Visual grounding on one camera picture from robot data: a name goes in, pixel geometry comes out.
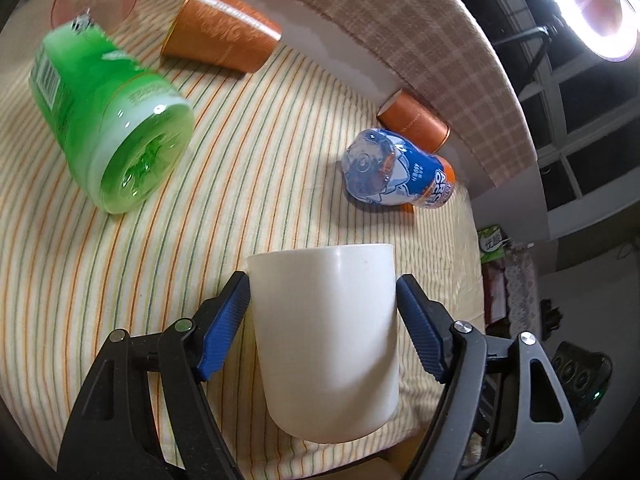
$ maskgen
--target blue gripper pad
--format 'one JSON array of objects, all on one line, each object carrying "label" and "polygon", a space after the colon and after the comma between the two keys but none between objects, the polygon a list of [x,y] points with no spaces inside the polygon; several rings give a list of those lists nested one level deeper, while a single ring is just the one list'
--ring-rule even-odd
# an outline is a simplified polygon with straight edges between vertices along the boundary
[{"label": "blue gripper pad", "polygon": [[422,368],[439,383],[446,383],[453,355],[453,337],[449,331],[453,319],[440,303],[427,298],[411,274],[398,279],[396,301]]},{"label": "blue gripper pad", "polygon": [[196,353],[200,352],[196,367],[199,380],[208,381],[222,368],[250,300],[249,277],[237,270],[219,296],[205,300],[194,314],[193,342]]}]

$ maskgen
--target metal screw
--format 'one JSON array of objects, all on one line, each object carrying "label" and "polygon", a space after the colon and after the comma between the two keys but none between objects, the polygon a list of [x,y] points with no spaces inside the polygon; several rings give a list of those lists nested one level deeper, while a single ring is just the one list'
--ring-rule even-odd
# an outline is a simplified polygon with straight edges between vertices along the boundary
[{"label": "metal screw", "polygon": [[109,341],[112,343],[119,343],[126,337],[126,335],[127,333],[123,329],[118,328],[109,334]]},{"label": "metal screw", "polygon": [[471,326],[471,323],[466,322],[466,321],[457,321],[453,324],[453,328],[455,328],[458,332],[461,332],[463,334],[468,334],[469,332],[471,332],[474,328]]},{"label": "metal screw", "polygon": [[193,321],[188,317],[183,317],[182,319],[179,319],[178,321],[175,322],[174,328],[178,332],[188,332],[189,330],[191,330],[192,326],[193,326]]},{"label": "metal screw", "polygon": [[520,340],[528,346],[536,344],[536,336],[534,336],[531,332],[523,332],[520,334]]}]

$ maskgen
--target beige plaid cloth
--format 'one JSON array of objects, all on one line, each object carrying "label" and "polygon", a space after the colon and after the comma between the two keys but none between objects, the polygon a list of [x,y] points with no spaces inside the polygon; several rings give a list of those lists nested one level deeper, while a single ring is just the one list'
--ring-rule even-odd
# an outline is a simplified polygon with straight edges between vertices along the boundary
[{"label": "beige plaid cloth", "polygon": [[334,22],[431,105],[498,185],[536,163],[524,115],[460,0],[299,0]]}]

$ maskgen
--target barcode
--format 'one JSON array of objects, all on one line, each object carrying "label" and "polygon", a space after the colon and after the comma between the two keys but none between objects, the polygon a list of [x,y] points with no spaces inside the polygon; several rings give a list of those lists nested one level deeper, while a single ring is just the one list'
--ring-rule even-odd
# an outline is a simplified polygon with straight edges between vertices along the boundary
[{"label": "barcode", "polygon": [[60,76],[56,71],[56,67],[53,66],[51,60],[44,53],[38,65],[36,85],[38,85],[42,97],[44,97],[47,106],[49,106],[51,110],[53,103],[56,102],[56,93],[58,92],[58,86],[60,86]]}]

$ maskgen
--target window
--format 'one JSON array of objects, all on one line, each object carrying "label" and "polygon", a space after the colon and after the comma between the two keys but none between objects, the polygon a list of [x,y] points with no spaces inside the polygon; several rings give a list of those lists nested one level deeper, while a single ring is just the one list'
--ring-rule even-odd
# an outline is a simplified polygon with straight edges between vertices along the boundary
[{"label": "window", "polygon": [[549,123],[546,118],[545,105],[540,94],[530,97],[522,102],[524,117],[529,125],[529,131],[536,148],[542,148],[551,144]]},{"label": "window", "polygon": [[[557,14],[558,8],[554,0],[525,0],[533,19],[538,25],[549,23],[554,14]],[[572,59],[584,54],[586,47],[584,43],[571,31],[565,29],[554,40],[549,49],[549,61],[552,68],[568,63]]]},{"label": "window", "polygon": [[[490,41],[550,23],[553,0],[462,0]],[[514,88],[540,42],[496,49]],[[640,53],[601,60],[570,28],[553,40],[520,94],[549,211],[640,166]]]},{"label": "window", "polygon": [[638,95],[638,60],[603,61],[560,85],[568,132]]},{"label": "window", "polygon": [[541,168],[540,177],[542,187],[545,189],[547,211],[576,199],[569,176],[559,160],[552,162],[546,168]]},{"label": "window", "polygon": [[640,118],[567,157],[583,193],[640,166]]},{"label": "window", "polygon": [[[490,41],[501,40],[515,34],[507,15],[497,0],[462,0]],[[529,62],[519,44],[509,44],[497,51],[504,71],[512,85],[519,84]]]}]

